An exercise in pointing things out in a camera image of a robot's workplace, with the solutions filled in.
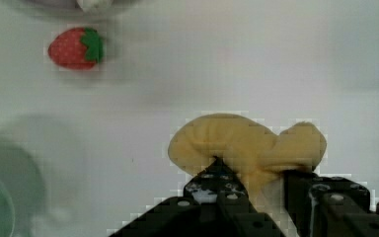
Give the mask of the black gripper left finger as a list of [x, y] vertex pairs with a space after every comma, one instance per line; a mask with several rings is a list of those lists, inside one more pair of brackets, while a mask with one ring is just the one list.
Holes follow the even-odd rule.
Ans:
[[236, 176], [220, 159], [193, 177], [180, 197], [169, 197], [109, 237], [285, 237], [256, 211]]

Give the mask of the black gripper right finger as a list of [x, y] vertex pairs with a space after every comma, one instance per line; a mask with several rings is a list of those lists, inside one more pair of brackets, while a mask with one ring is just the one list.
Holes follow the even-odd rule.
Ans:
[[283, 173], [284, 207], [300, 237], [379, 237], [379, 202], [370, 209], [370, 192], [343, 177]]

